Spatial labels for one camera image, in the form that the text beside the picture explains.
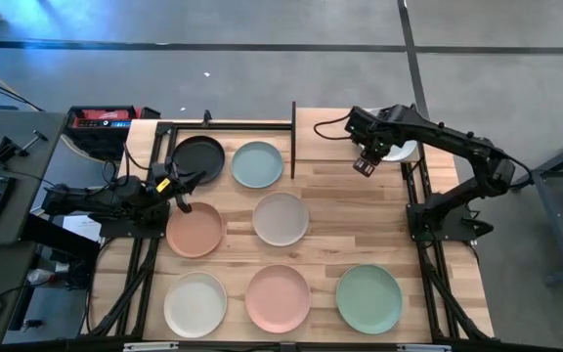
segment black plate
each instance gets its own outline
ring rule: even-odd
[[[185,172],[206,171],[200,184],[214,180],[223,170],[225,151],[215,139],[194,136],[180,143],[173,152],[173,161]]]

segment pink plate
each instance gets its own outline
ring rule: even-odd
[[[260,329],[283,333],[295,329],[310,311],[310,286],[286,265],[260,270],[246,290],[246,311]]]

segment plate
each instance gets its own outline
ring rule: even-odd
[[[369,109],[368,112],[372,113],[373,115],[377,115],[380,110],[381,109]],[[414,153],[414,151],[416,150],[416,146],[417,146],[416,141],[407,141],[400,148],[397,146],[392,146],[390,147],[390,153],[388,153],[388,155],[383,157],[381,160],[391,161],[391,162],[405,160],[407,157],[412,155],[412,153]]]
[[[214,206],[202,202],[191,203],[193,211],[175,209],[166,225],[168,245],[187,258],[203,256],[216,248],[225,235],[226,227]]]
[[[221,324],[227,312],[227,293],[215,277],[189,273],[168,289],[164,319],[182,337],[205,336]]]
[[[403,294],[388,271],[362,264],[349,269],[338,282],[336,304],[351,328],[377,334],[392,329],[401,318]]]
[[[273,193],[253,210],[253,228],[262,241],[276,246],[299,241],[310,225],[308,207],[288,193]]]
[[[310,286],[295,269],[271,265],[255,274],[244,298],[246,311],[260,329],[284,333],[297,328],[310,312]]]
[[[232,159],[234,178],[249,188],[269,187],[282,176],[282,172],[282,154],[265,142],[245,144]]]
[[[185,172],[205,171],[199,184],[214,180],[223,170],[225,151],[215,139],[194,136],[182,141],[172,155],[173,161]]]

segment green plate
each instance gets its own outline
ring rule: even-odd
[[[385,269],[362,264],[349,269],[338,282],[336,304],[351,328],[376,334],[397,324],[403,295],[397,280]]]

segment white paper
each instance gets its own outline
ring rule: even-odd
[[[79,236],[83,236],[88,240],[98,242],[102,224],[91,220],[91,218],[86,215],[70,215],[65,216],[63,228]]]

